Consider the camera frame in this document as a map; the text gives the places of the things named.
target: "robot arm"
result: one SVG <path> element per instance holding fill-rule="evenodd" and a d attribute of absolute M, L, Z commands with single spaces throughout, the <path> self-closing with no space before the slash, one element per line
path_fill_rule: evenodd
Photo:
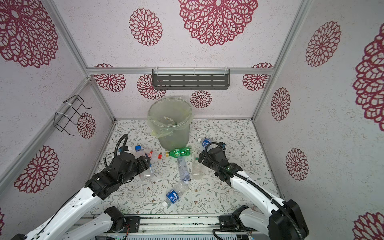
<path fill-rule="evenodd" d="M 269 193 L 250 178 L 239 165 L 229 163 L 225 156 L 223 142 L 210 144 L 216 144 L 219 147 L 212 148 L 208 152 L 204 150 L 199 155 L 199 162 L 213 169 L 215 176 L 247 196 L 262 211 L 258 213 L 247 206 L 242 206 L 232 214 L 231 219 L 235 222 L 231 224 L 232 226 L 237 230 L 244 227 L 256 229 L 268 235 L 271 240 L 304 239 L 309 234 L 296 202 L 293 200 L 285 202 Z"/>
<path fill-rule="evenodd" d="M 60 237 L 90 208 L 107 198 L 112 192 L 128 180 L 149 168 L 150 158 L 135 157 L 127 152 L 115 156 L 109 166 L 93 175 L 85 186 L 80 189 L 55 215 L 27 235 L 17 234 L 12 240 L 55 240 Z M 110 229 L 124 229 L 124 215 L 116 208 L 110 207 L 96 219 L 81 227 L 65 233 L 70 239 L 93 238 Z"/>

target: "transparent trash can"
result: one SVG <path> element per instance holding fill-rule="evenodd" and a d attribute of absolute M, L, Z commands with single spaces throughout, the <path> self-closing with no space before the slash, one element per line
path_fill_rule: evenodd
<path fill-rule="evenodd" d="M 148 110 L 148 125 L 152 135 L 167 151 L 185 147 L 189 140 L 192 106 L 182 98 L 163 98 Z"/>

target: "black wire rack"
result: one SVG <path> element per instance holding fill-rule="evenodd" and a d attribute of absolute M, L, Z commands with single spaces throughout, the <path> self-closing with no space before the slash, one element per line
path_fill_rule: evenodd
<path fill-rule="evenodd" d="M 80 105 L 79 105 L 77 108 L 74 108 L 72 105 L 76 102 L 76 100 L 80 102 Z M 73 95 L 72 97 L 70 97 L 70 98 L 68 98 L 67 100 L 65 100 L 63 103 L 67 103 L 67 104 L 69 104 L 70 108 L 68 108 L 64 113 L 58 113 L 58 112 L 55 113 L 55 116 L 53 117 L 53 126 L 54 126 L 57 130 L 59 130 L 60 132 L 65 131 L 67 134 L 69 134 L 69 135 L 71 135 L 71 136 L 75 136 L 76 134 L 70 134 L 69 132 L 67 132 L 67 130 L 65 130 L 66 126 L 67 126 L 68 123 L 70 123 L 70 122 L 73 123 L 73 124 L 76 125 L 76 126 L 78 125 L 78 124 L 76 124 L 76 123 L 74 123 L 74 122 L 72 121 L 72 118 L 73 118 L 73 116 L 74 116 L 75 114 L 78 114 L 79 116 L 81 116 L 81 115 L 79 114 L 79 112 L 78 112 L 78 110 L 79 110 L 79 108 L 80 108 L 81 106 L 83 106 L 85 109 L 91 109 L 92 107 L 87 108 L 87 107 L 84 105 L 84 100 L 83 100 L 83 99 L 80 97 L 80 95 L 78 95 L 78 94 Z M 66 114 L 66 113 L 68 112 L 69 109 L 73 109 L 73 110 L 74 110 L 74 113 L 72 114 L 72 116 L 71 116 L 70 118 L 69 118 L 68 115 Z M 65 124 L 64 127 L 62 127 L 62 126 L 59 124 L 59 122 L 60 122 L 60 120 L 62 119 L 63 116 L 66 117 L 66 118 L 68 119 L 68 122 Z"/>

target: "floor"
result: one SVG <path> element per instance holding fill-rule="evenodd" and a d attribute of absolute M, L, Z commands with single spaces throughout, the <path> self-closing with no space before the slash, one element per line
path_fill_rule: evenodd
<path fill-rule="evenodd" d="M 144 120 L 118 121 L 103 156 L 113 152 L 115 144 L 123 135 L 128 134 L 128 146 L 141 145 L 164 154 L 156 137 Z M 226 156 L 229 162 L 235 162 L 248 175 L 258 181 L 271 193 L 278 195 L 271 171 L 263 155 L 251 120 L 194 120 L 190 126 L 188 146 L 192 153 L 198 152 L 198 137 L 210 137 L 227 144 Z M 187 157 L 189 168 L 193 156 Z M 104 168 L 100 162 L 96 172 Z M 112 193 L 87 214 L 101 214 L 110 206 L 116 206 L 124 214 L 228 214 L 241 205 L 247 205 L 259 211 L 246 197 L 225 182 L 214 176 L 213 170 L 204 167 L 206 175 L 202 180 L 192 179 L 188 191 L 170 207 L 163 207 L 165 194 L 179 180 L 176 159 L 167 157 L 152 163 L 156 178 L 152 182 L 143 182 L 139 177 Z"/>

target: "green soda bottle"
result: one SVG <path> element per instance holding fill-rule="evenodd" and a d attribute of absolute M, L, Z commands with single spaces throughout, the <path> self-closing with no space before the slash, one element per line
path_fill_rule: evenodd
<path fill-rule="evenodd" d="M 183 148 L 176 148 L 173 151 L 166 152 L 166 157 L 183 157 L 183 156 L 189 156 L 191 155 L 190 148 L 189 147 L 183 147 Z"/>

